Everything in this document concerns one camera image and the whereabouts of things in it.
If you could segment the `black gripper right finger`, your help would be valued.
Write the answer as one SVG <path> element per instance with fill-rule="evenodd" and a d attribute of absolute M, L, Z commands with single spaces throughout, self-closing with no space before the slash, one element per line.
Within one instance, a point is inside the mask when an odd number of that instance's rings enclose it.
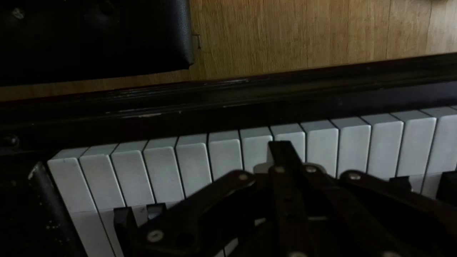
<path fill-rule="evenodd" d="M 456 208 L 358 169 L 340 178 L 301 168 L 306 189 L 343 229 L 357 257 L 457 257 Z"/>

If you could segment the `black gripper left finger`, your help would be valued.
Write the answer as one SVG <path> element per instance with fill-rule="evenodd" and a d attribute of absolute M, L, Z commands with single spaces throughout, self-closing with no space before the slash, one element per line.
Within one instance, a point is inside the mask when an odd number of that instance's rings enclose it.
<path fill-rule="evenodd" d="M 216 257 L 231 241 L 237 257 L 303 253 L 301 161 L 288 141 L 271 141 L 268 151 L 268 171 L 233 169 L 144 223 L 131 208 L 117 208 L 114 229 L 126 257 Z"/>

